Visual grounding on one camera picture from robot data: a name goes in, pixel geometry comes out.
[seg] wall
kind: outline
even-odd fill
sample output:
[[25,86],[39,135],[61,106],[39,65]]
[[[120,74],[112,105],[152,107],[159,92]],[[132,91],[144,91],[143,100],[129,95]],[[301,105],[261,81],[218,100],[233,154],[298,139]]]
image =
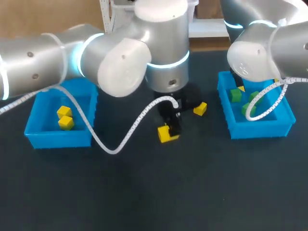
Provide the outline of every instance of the wall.
[[55,33],[83,23],[103,29],[99,0],[0,0],[0,38]]
[[196,8],[197,18],[223,18],[219,0],[199,0]]

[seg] glowing blue light ring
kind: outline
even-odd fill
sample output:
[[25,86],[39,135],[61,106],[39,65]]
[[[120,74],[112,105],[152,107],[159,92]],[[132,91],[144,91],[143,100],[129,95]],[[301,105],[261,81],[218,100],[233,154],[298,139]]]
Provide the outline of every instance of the glowing blue light ring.
[[9,78],[8,78],[8,73],[7,70],[5,69],[4,66],[4,61],[0,55],[0,74],[2,76],[2,81],[3,81],[3,98],[2,100],[7,100],[9,98],[10,94],[10,85],[9,85]]
[[148,64],[148,66],[158,68],[158,69],[173,68],[173,67],[181,65],[183,62],[185,62],[188,59],[188,57],[189,57],[189,51],[187,52],[187,54],[181,60],[177,61],[176,63],[166,64],[166,65]]
[[251,22],[249,25],[256,24],[256,23],[265,24],[265,25],[272,27],[272,28],[277,27],[274,23],[272,23],[270,21],[266,21],[266,20],[255,20],[255,21]]
[[234,28],[234,29],[243,29],[244,27],[240,24],[237,24],[237,25],[232,25],[232,24],[229,24],[227,23],[225,20],[224,20],[226,26],[230,27],[230,28]]
[[83,52],[85,51],[85,49],[87,48],[87,46],[93,41],[95,40],[97,37],[99,36],[102,36],[104,35],[104,33],[99,33],[99,34],[95,34],[95,35],[92,35],[90,38],[88,38],[81,46],[80,50],[79,50],[79,53],[77,55],[77,69],[78,71],[80,72],[80,74],[84,76],[84,74],[82,73],[82,70],[81,70],[81,57],[82,57],[82,54]]

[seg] cardboard box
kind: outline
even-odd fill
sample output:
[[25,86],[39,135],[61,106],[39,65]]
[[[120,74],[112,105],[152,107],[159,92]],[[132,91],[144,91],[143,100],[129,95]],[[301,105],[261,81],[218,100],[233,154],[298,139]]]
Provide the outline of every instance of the cardboard box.
[[197,18],[223,18],[219,0],[199,0],[197,5]]

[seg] white cable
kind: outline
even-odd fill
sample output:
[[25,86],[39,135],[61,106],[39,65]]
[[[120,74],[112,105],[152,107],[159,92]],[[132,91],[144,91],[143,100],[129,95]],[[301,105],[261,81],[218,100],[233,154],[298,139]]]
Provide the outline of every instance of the white cable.
[[[136,130],[137,126],[139,125],[139,123],[142,121],[142,119],[145,117],[145,115],[157,104],[163,102],[163,101],[170,101],[172,103],[172,106],[174,108],[178,108],[179,104],[178,102],[171,96],[163,96],[160,98],[155,99],[154,101],[152,101],[142,112],[141,114],[137,117],[136,121],[134,122],[134,124],[131,126],[130,130],[128,131],[128,133],[126,134],[126,136],[124,137],[123,141],[120,143],[120,145],[115,149],[115,150],[110,150],[108,149],[102,142],[101,140],[98,138],[98,136],[96,135],[96,133],[94,132],[92,126],[90,125],[89,121],[87,120],[87,117],[85,116],[85,114],[83,113],[81,107],[79,106],[79,104],[77,103],[76,99],[68,92],[67,89],[65,89],[64,87],[61,86],[53,86],[50,88],[47,88],[45,90],[48,89],[57,89],[61,92],[63,92],[65,95],[67,95],[67,97],[72,101],[72,103],[74,104],[74,106],[77,108],[79,114],[81,115],[81,118],[83,119],[83,121],[85,122],[87,128],[89,129],[89,131],[91,132],[92,136],[94,137],[95,141],[99,144],[99,146],[108,154],[111,155],[115,155],[118,154],[123,147],[125,146],[125,144],[127,143],[127,141],[130,139],[131,135],[134,133],[134,131]],[[10,109],[20,105],[21,103],[23,103],[24,101],[30,99],[31,97],[35,96],[37,93],[39,93],[39,91],[27,94],[23,97],[21,97],[20,99],[14,101],[13,103],[10,103],[9,105],[3,107],[0,109],[0,115],[9,111]]]
[[36,92],[32,92],[32,93],[29,93],[27,95],[24,95],[23,97],[21,97],[20,99],[0,108],[0,115],[2,115],[3,113],[15,108],[16,106],[24,103],[25,101],[27,101],[28,99],[32,98],[33,96],[35,96],[37,93],[39,93],[39,91],[36,91]]
[[[298,83],[298,82],[302,82],[302,83],[307,83],[308,82],[308,79],[307,78],[286,78],[285,79],[285,82],[287,84],[283,84],[281,83],[280,81],[277,82],[277,83],[273,83],[271,85],[269,85],[267,88],[265,88],[263,91],[261,91],[252,101],[251,103],[249,104],[247,110],[246,110],[246,119],[249,120],[249,121],[256,121],[256,120],[260,120],[262,119],[263,117],[267,116],[269,113],[271,113],[277,106],[278,104],[280,104],[280,102],[282,101],[286,91],[287,91],[287,88],[288,88],[288,84],[292,84],[292,83]],[[278,97],[278,99],[276,100],[276,102],[267,110],[265,111],[264,113],[256,116],[256,117],[251,117],[250,116],[250,113],[251,113],[251,110],[252,108],[255,106],[255,104],[265,95],[267,94],[268,92],[270,92],[271,90],[275,89],[276,87],[278,86],[281,86],[283,85],[283,89],[282,89],[282,92],[280,94],[280,96]]]

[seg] screw hole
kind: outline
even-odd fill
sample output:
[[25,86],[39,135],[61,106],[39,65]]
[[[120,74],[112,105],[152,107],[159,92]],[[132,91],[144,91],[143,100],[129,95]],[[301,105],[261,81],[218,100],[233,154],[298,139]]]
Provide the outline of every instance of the screw hole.
[[177,83],[176,79],[169,81],[169,86],[174,86]]
[[38,74],[34,74],[34,75],[32,76],[32,78],[33,78],[34,80],[37,80],[37,79],[39,78],[39,75],[38,75]]
[[28,55],[28,57],[30,57],[30,58],[32,58],[32,57],[34,56],[34,54],[33,54],[32,52],[30,52],[30,51],[27,53],[27,55]]

